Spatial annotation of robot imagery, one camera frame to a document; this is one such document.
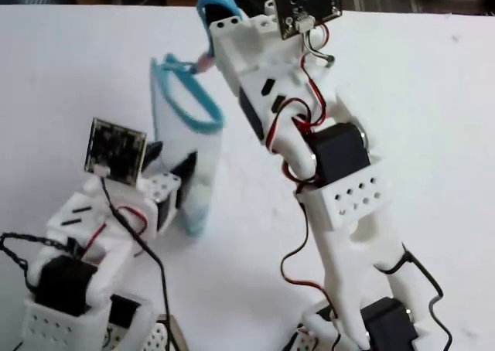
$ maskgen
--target blue plastic part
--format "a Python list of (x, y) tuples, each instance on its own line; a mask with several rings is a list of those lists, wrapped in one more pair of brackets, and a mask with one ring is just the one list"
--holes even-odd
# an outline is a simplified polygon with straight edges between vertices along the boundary
[[(156, 76), (163, 97), (174, 110), (181, 121), (191, 130), (202, 135), (214, 135), (224, 127), (224, 116), (210, 95), (201, 87), (196, 78), (191, 74), (191, 63), (182, 63), (171, 53), (164, 59), (164, 64), (158, 65), (156, 59), (152, 60), (152, 72)], [(173, 96), (169, 84), (169, 75), (174, 73), (184, 87), (194, 96), (199, 105), (209, 114), (211, 121), (201, 121), (185, 111)], [(153, 117), (158, 117), (153, 106)], [(155, 124), (155, 136), (158, 137), (158, 123)]]

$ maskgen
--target cable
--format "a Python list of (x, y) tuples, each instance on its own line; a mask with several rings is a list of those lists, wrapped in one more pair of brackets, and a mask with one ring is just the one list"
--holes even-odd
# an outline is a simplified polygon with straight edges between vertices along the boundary
[(80, 248), (77, 242), (72, 238), (69, 238), (67, 240), (67, 244), (62, 244), (58, 240), (49, 239), (47, 237), (36, 237), (34, 235), (29, 235), (27, 233), (3, 233), (0, 236), (0, 251), (7, 254), (10, 257), (10, 259), (13, 260), (22, 269), (24, 273), (24, 280), (26, 282), (26, 287), (32, 293), (36, 293), (36, 287), (31, 283), (29, 283), (28, 280), (28, 269), (29, 269), (28, 261), (25, 260), (24, 258), (20, 258), (12, 250), (8, 249), (5, 246), (6, 239), (17, 239), (17, 240), (29, 241), (31, 243), (40, 243), (47, 247), (54, 247), (57, 250), (66, 252), (71, 256), (74, 256), (74, 252)]
[(18, 349), (21, 348), (21, 346), (24, 344), (24, 341), (21, 341), (12, 351), (17, 351)]
[(105, 194), (105, 197), (107, 198), (108, 201), (108, 206), (110, 207), (110, 211), (112, 215), (115, 217), (115, 219), (131, 234), (132, 238), (135, 240), (136, 243), (139, 244), (139, 246), (153, 259), (154, 262), (157, 263), (157, 265), (160, 267), (160, 274), (162, 277), (162, 290), (163, 290), (163, 304), (165, 306), (165, 317), (166, 317), (166, 329), (167, 329), (167, 343), (165, 350), (169, 351), (170, 350), (170, 343), (173, 342), (173, 346), (175, 349), (179, 349), (176, 345), (176, 341), (173, 338), (172, 330), (170, 328), (170, 309), (169, 309), (169, 297), (167, 295), (167, 284), (166, 284), (166, 278), (165, 278), (165, 268), (163, 267), (162, 260), (156, 255), (153, 250), (148, 246), (148, 244), (139, 236), (138, 233), (132, 229), (131, 226), (129, 226), (128, 221), (125, 219), (124, 216), (115, 208), (113, 203), (111, 202), (110, 194), (108, 193), (107, 186), (105, 184), (105, 180), (102, 177), (101, 178), (101, 187), (103, 188), (103, 192)]
[(304, 237), (304, 241), (301, 243), (301, 245), (299, 245), (296, 249), (292, 250), (291, 252), (287, 253), (281, 260), (280, 262), (280, 272), (282, 274), (282, 277), (284, 278), (285, 281), (287, 281), (289, 284), (293, 284), (293, 285), (301, 285), (301, 286), (305, 286), (305, 287), (311, 287), (311, 288), (315, 288), (315, 289), (318, 289), (319, 291), (321, 291), (323, 293), (323, 295), (325, 296), (325, 299), (328, 301), (329, 303), (329, 306), (330, 306), (330, 311), (333, 311), (333, 313), (335, 314), (335, 317), (338, 318), (339, 316), (337, 315), (336, 311), (335, 311), (335, 308), (333, 307), (333, 303), (332, 303), (332, 300), (330, 299), (330, 297), (328, 296), (328, 294), (326, 293), (325, 289), (313, 282), (313, 281), (306, 281), (306, 280), (294, 280), (294, 279), (291, 279), (289, 278), (286, 274), (285, 274), (285, 269), (284, 269), (284, 263), (285, 261), (287, 261), (288, 258), (290, 257), (293, 257), (295, 256), (297, 253), (299, 253), (305, 246), (306, 244), (308, 243), (308, 238), (309, 238), (309, 221), (308, 221), (308, 213), (306, 211), (306, 207), (304, 206), (304, 204), (300, 203), (299, 206), (301, 207), (301, 210), (304, 214), (304, 218), (305, 218), (305, 222), (306, 222), (306, 234), (305, 234), (305, 237)]
[(380, 268), (377, 268), (376, 266), (375, 266), (375, 268), (377, 270), (379, 270), (379, 272), (381, 272), (382, 274), (392, 275), (395, 272), (399, 271), (401, 269), (401, 267), (404, 266), (404, 264), (406, 262), (409, 262), (409, 263), (414, 264), (420, 270), (420, 272), (428, 279), (428, 281), (430, 282), (430, 284), (433, 286), (433, 288), (437, 292), (437, 295), (428, 303), (428, 310), (430, 312), (430, 316), (432, 317), (433, 321), (447, 335), (447, 343), (445, 344), (445, 347), (444, 347), (443, 351), (448, 351), (450, 349), (450, 346), (452, 345), (452, 342), (453, 342), (452, 333), (440, 321), (440, 319), (437, 317), (437, 315), (435, 314), (435, 311), (433, 309), (433, 306), (436, 303), (438, 303), (443, 298), (443, 295), (444, 294), (443, 294), (442, 287), (440, 287), (440, 284), (435, 280), (435, 278), (433, 277), (433, 275), (430, 274), (430, 272), (426, 269), (426, 267), (423, 266), (423, 264), (418, 260), (418, 258), (416, 258), (414, 256), (414, 254), (411, 253), (409, 250), (407, 250), (405, 247), (404, 247), (404, 249), (405, 249), (404, 255), (402, 256), (402, 258), (400, 259), (400, 261), (395, 266), (393, 266), (392, 269), (390, 269), (390, 270), (381, 270)]
[[(138, 232), (138, 235), (141, 236), (145, 231), (146, 228), (148, 227), (148, 219), (144, 214), (142, 214), (139, 210), (136, 208), (132, 208), (131, 206), (119, 206), (117, 207), (117, 210), (124, 209), (127, 210), (129, 213), (134, 214), (137, 216), (145, 225), (141, 229), (141, 231)], [(91, 238), (87, 241), (86, 247), (84, 247), (84, 253), (87, 253), (91, 246), (93, 245), (94, 241), (96, 240), (97, 237), (100, 236), (100, 234), (107, 228), (106, 223), (102, 223), (100, 227), (94, 232), (94, 234), (91, 236)]]

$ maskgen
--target red wire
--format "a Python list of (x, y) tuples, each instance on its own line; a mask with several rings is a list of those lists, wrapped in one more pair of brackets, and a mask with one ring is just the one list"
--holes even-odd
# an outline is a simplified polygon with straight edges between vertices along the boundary
[(333, 309), (333, 311), (335, 312), (335, 308), (333, 307), (333, 303), (332, 301), (330, 300), (330, 297), (328, 296), (328, 294), (326, 293), (325, 289), (315, 283), (314, 281), (309, 281), (309, 280), (295, 280), (295, 279), (292, 279), (292, 278), (289, 278), (286, 274), (285, 274), (285, 269), (284, 269), (284, 263), (285, 261), (290, 258), (290, 257), (293, 257), (295, 256), (297, 253), (299, 253), (305, 246), (306, 244), (308, 243), (308, 237), (309, 237), (309, 221), (308, 221), (308, 213), (306, 212), (306, 208), (304, 207), (303, 204), (299, 204), (299, 206), (301, 207), (302, 209), (302, 212), (304, 213), (304, 217), (305, 217), (305, 220), (306, 220), (306, 235), (304, 237), (304, 241), (302, 242), (302, 244), (297, 247), (296, 249), (294, 249), (293, 251), (287, 253), (281, 260), (280, 262), (280, 272), (282, 274), (282, 277), (284, 278), (285, 281), (287, 281), (289, 284), (293, 284), (293, 285), (301, 285), (301, 286), (305, 286), (305, 287), (311, 287), (311, 288), (314, 288), (314, 289), (318, 289), (319, 291), (321, 291), (323, 293), (323, 295), (325, 296), (325, 299), (329, 302), (330, 304), (330, 307)]
[[(145, 232), (146, 228), (148, 227), (148, 219), (146, 218), (146, 216), (143, 213), (141, 213), (139, 210), (131, 206), (119, 206), (117, 210), (119, 209), (125, 209), (129, 211), (130, 213), (138, 217), (145, 224), (144, 227), (141, 229), (141, 231), (138, 232), (138, 235), (142, 235)], [(97, 239), (97, 237), (100, 236), (100, 234), (105, 230), (105, 228), (107, 228), (106, 223), (102, 223), (101, 226), (98, 227), (98, 229), (94, 232), (91, 238), (87, 241), (86, 247), (84, 248), (85, 252), (89, 251), (94, 241)]]

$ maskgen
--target table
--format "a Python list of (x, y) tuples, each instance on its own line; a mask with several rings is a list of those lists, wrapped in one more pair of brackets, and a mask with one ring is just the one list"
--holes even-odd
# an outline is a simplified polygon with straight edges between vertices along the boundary
[[(394, 169), (398, 229), (445, 289), (436, 310), (455, 336), (451, 350), (490, 349), (495, 20), (346, 12), (330, 26), (329, 84), (364, 98), (362, 115)], [(86, 178), (91, 118), (151, 134), (150, 57), (193, 60), (207, 39), (186, 8), (0, 6), (0, 30), (0, 229), (43, 234)], [(200, 79), (227, 117), (210, 222), (199, 239), (172, 228), (153, 247), (192, 350), (278, 350), (320, 299), (278, 273), (303, 238), (302, 214), (280, 158), (258, 144), (221, 75)], [(12, 246), (35, 257), (37, 247)], [(134, 265), (127, 288), (162, 308), (158, 269), (144, 255)], [(288, 271), (322, 279), (312, 239)], [(26, 290), (5, 255), (0, 278), (8, 350), (19, 341)]]

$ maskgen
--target white plastic part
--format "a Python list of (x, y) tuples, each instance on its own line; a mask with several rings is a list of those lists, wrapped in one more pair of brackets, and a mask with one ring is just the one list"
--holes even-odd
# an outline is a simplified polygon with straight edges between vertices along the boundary
[(110, 302), (101, 308), (74, 317), (36, 304), (24, 302), (22, 351), (100, 351), (110, 314)]
[(357, 223), (364, 216), (381, 209), (390, 200), (381, 162), (361, 169), (321, 189), (303, 193), (304, 204), (322, 203), (316, 216), (325, 227), (336, 230)]
[(273, 0), (267, 0), (265, 2), (265, 14), (266, 16), (272, 16), (274, 15), (275, 12), (275, 4), (273, 3)]
[[(343, 332), (361, 349), (369, 348), (360, 314), (366, 274), (374, 266), (392, 268), (404, 253), (388, 216), (385, 201), (389, 190), (382, 168), (378, 162), (321, 189), (299, 194), (322, 257), (325, 289)], [(416, 321), (428, 316), (427, 302), (417, 284), (418, 270), (405, 264), (387, 279), (394, 297), (412, 310)]]

